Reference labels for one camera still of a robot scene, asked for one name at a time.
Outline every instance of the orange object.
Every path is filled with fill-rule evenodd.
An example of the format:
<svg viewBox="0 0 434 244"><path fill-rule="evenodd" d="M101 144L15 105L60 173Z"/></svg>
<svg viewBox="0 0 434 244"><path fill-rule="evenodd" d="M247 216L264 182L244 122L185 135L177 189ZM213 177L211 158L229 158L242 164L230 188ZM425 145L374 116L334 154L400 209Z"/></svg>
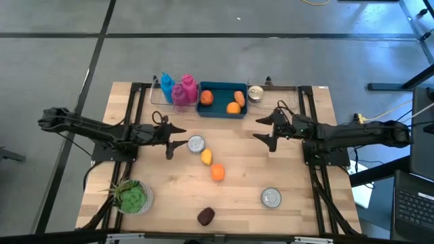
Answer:
<svg viewBox="0 0 434 244"><path fill-rule="evenodd" d="M241 107L237 102L231 102L226 107L226 112L230 114L237 114L241 112Z"/></svg>
<svg viewBox="0 0 434 244"><path fill-rule="evenodd" d="M223 180L224 178L224 167L221 164L211 165L211 178L213 180Z"/></svg>
<svg viewBox="0 0 434 244"><path fill-rule="evenodd" d="M214 96L211 91L205 90L201 94L201 103L203 105L211 105L214 100Z"/></svg>
<svg viewBox="0 0 434 244"><path fill-rule="evenodd" d="M245 105L245 98L242 91L236 91L233 94L233 97L235 98L235 101L241 106L244 107Z"/></svg>

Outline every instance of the blue bottle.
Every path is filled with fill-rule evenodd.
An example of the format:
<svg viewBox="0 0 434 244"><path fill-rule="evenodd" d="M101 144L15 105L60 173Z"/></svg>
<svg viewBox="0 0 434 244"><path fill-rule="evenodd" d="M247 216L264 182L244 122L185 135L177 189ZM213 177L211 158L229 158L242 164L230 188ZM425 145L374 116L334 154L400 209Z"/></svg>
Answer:
<svg viewBox="0 0 434 244"><path fill-rule="evenodd" d="M161 89L163 90L164 97L168 103L172 104L172 87L175 85L175 81L170 76L163 72L161 76Z"/></svg>

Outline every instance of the wooden tabletop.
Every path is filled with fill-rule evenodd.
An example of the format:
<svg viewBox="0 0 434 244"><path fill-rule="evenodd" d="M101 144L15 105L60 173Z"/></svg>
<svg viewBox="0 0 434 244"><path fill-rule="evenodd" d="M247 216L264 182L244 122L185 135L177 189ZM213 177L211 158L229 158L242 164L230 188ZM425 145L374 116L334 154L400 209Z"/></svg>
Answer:
<svg viewBox="0 0 434 244"><path fill-rule="evenodd" d="M115 124L122 120L130 87L128 82L113 83L105 123ZM313 87L313 94L318 120L335 125L328 87ZM176 127L187 130L172 135L171 140L188 140L192 135L204 137L206 147L213 152L213 162L223 164L226 175L221 182L212 181L210 167L201 162L200 155L191 153L187 145L177 148L172 160L165 159L164 146L140 147L131 179L148 184L155 200L145 214L124 216L121 230L317 235L311 179L304 164L301 141L280 139L277 151L268 152L267 146L252 136L257 132L271 132L271 126L255 120L269 115L277 100L287 101L297 113L296 92L267 91L264 99L273 105L249 106L244 119L213 119L200 117L193 108L175 113L168 106L152 104L149 89L146 89L141 123L153 123L151 114L159 110L168 115L169 122ZM304 100L309 114L309 102ZM77 227L87 224L106 200L106 192L101 190L109 187L113 165L114 162L104 162L89 174ZM335 205L350 225L360 231L348 175L339 167L328 167L328 175ZM261 192L268 187L278 189L282 196L281 205L275 209L265 207L260 200ZM206 207L214 209L216 215L211 224L204 227L196 218ZM330 232L324 204L322 209L325 228ZM114 226L115 216L113 208L109 226Z"/></svg>

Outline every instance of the concrete floor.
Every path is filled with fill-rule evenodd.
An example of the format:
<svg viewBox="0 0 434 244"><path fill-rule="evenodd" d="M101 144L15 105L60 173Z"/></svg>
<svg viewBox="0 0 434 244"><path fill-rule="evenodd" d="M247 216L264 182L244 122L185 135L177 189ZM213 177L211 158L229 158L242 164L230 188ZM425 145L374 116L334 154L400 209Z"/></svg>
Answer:
<svg viewBox="0 0 434 244"><path fill-rule="evenodd" d="M412 14L420 10L418 1L406 3ZM108 6L109 0L1 0L0 32L99 32ZM429 26L431 17L424 18L424 26ZM118 1L108 31L412 33L398 3L335 0L323 7L286 0ZM57 135L40 131L36 120L44 108L74 107L95 44L95 39L0 39L0 146L27 156L23 164L0 164L0 236L32 231L62 143ZM193 73L198 80L262 82L272 76L282 85L327 85L337 120L344 123L355 112L374 117L412 97L405 92L368 92L366 83L403 83L428 65L419 43L406 40L106 39L83 115L102 119L113 81L151 81L167 71L174 76ZM409 109L384 119L397 119ZM92 150L89 140L77 136L75 141ZM369 146L360 149L359 157L388 162L408 152ZM74 228L89 162L73 147L47 231ZM373 195L380 196L371 206L381 207L359 210L362 220L382 226L363 221L363 231L370 236L388 237L383 229L389 229L391 199L381 195L391 195L390 183L376 183Z"/></svg>

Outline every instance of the pink bottle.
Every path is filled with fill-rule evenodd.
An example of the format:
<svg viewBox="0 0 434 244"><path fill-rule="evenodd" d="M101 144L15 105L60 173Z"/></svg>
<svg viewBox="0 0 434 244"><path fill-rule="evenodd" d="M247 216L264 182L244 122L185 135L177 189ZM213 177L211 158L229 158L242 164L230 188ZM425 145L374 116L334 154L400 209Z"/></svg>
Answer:
<svg viewBox="0 0 434 244"><path fill-rule="evenodd" d="M180 84L175 84L172 87L172 100L174 101L175 109L179 112L184 110L184 106L189 105L187 92Z"/></svg>
<svg viewBox="0 0 434 244"><path fill-rule="evenodd" d="M182 77L182 87L187 93L187 97L189 98L189 103L194 103L197 101L197 83L195 78L193 78L190 74L185 74Z"/></svg>

